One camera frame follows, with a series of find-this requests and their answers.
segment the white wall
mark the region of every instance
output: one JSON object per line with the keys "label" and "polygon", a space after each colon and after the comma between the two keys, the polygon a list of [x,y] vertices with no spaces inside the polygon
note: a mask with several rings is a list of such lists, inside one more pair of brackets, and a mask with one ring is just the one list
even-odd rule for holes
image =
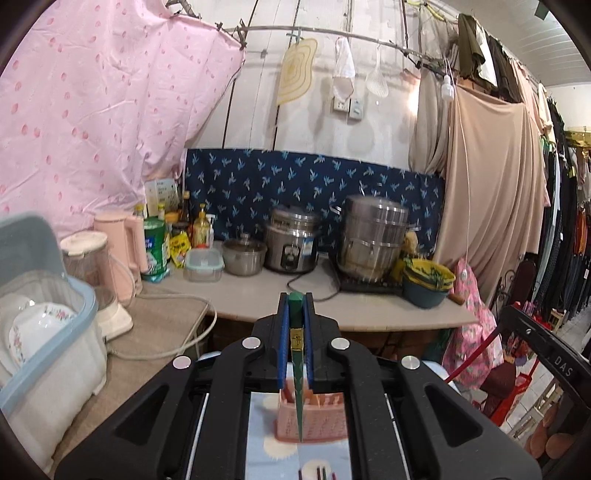
{"label": "white wall", "polygon": [[[404,24],[399,0],[355,0],[352,30],[370,37],[404,44]],[[252,25],[292,25],[297,0],[194,0],[193,7],[209,23],[222,21],[227,30],[242,18]],[[343,30],[347,0],[301,0],[298,25]],[[410,47],[417,48],[417,11],[408,9]],[[382,72],[389,95],[377,99],[365,92],[365,76],[375,64],[375,44],[352,39],[357,78],[354,98],[365,103],[365,117],[356,122],[332,111],[332,71],[335,64],[334,35],[304,33],[318,41],[313,64],[313,84],[300,99],[283,105],[277,122],[275,150],[302,151],[385,164],[408,169],[408,146],[415,123],[418,70],[394,48],[381,47]],[[229,108],[226,148],[272,149],[275,97],[281,61],[289,38],[284,31],[253,31],[248,34],[246,63],[230,91],[212,113],[191,147],[222,147]],[[262,59],[260,52],[268,50]]]}
{"label": "white wall", "polygon": [[591,83],[549,87],[566,129],[591,131]]}

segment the blender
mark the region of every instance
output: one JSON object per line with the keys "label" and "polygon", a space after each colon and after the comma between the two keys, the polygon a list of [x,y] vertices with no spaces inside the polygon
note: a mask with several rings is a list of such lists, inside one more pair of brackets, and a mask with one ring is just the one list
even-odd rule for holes
{"label": "blender", "polygon": [[[105,342],[128,332],[133,327],[131,315],[118,301],[112,287],[111,257],[107,249],[108,236],[104,232],[84,230],[74,233],[60,242],[66,271],[73,277],[85,281],[95,289],[98,312],[96,321],[105,338]],[[126,269],[129,284],[135,292],[133,274]]]}

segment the oil bottle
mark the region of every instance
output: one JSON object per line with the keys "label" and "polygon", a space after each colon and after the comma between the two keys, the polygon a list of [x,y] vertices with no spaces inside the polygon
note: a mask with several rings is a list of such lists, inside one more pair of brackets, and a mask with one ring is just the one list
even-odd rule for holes
{"label": "oil bottle", "polygon": [[193,248],[207,248],[209,222],[207,221],[205,204],[201,203],[199,208],[199,216],[193,224]]}

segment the yellow snack bag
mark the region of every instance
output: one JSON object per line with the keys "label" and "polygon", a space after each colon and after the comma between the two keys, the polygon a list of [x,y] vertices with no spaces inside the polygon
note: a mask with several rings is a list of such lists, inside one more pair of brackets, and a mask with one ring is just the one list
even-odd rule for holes
{"label": "yellow snack bag", "polygon": [[182,232],[170,239],[170,259],[175,267],[183,267],[185,256],[189,250],[191,250],[191,242],[187,232]]}

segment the pink knife holder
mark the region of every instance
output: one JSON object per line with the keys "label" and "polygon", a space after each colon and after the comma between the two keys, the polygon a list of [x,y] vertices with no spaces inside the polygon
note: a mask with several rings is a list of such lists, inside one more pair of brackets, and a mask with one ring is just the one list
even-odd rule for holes
{"label": "pink knife holder", "polygon": [[[281,442],[299,442],[293,378],[286,378],[285,386],[279,395],[275,438]],[[347,436],[343,394],[315,395],[304,380],[302,443],[336,442]]]}

